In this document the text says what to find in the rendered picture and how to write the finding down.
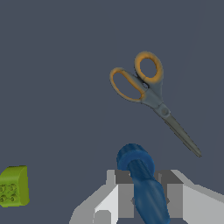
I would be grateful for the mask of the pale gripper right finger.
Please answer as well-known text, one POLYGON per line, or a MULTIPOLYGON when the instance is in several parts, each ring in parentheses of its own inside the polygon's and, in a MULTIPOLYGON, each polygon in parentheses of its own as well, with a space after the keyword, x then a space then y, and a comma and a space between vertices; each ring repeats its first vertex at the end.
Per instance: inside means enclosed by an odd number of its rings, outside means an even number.
POLYGON ((178 170, 155 171, 154 176, 164 188, 172 219, 188 224, 224 224, 224 195, 195 185, 178 170))

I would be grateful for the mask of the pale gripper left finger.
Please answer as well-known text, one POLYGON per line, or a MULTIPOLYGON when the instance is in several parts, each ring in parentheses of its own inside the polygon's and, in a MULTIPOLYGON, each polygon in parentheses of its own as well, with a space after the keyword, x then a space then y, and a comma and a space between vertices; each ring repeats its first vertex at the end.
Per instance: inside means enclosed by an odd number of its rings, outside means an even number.
POLYGON ((77 206, 69 224, 117 224, 134 217, 134 184, 129 171, 107 170, 106 184, 77 206))

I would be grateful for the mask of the green studded toy brick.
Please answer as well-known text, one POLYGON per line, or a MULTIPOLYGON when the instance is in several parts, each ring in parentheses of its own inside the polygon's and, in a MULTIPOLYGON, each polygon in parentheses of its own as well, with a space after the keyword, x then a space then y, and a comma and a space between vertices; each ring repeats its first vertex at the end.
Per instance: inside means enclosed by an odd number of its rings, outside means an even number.
POLYGON ((27 167, 7 167, 0 174, 0 206, 20 207, 30 202, 27 167))

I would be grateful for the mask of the orange grey handled scissors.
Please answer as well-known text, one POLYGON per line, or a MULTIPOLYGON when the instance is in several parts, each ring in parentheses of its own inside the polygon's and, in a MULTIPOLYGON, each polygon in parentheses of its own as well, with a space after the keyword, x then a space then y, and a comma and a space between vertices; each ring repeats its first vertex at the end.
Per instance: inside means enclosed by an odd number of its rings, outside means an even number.
POLYGON ((177 120, 172 116, 171 111, 164 104, 162 97, 162 85, 164 78, 164 69, 160 59, 152 52, 140 52, 134 60, 136 75, 128 72, 122 67, 116 67, 111 70, 109 80, 113 89, 125 100, 130 102, 142 103, 149 106, 164 122, 169 126, 173 133, 182 141, 182 143, 192 151, 197 157, 201 157, 201 151, 186 131, 181 127, 177 120), (141 70, 143 60, 151 60, 156 67, 156 74, 153 77, 147 77, 141 70), (123 94, 114 82, 114 75, 121 74, 127 81, 140 93, 139 99, 133 99, 123 94))

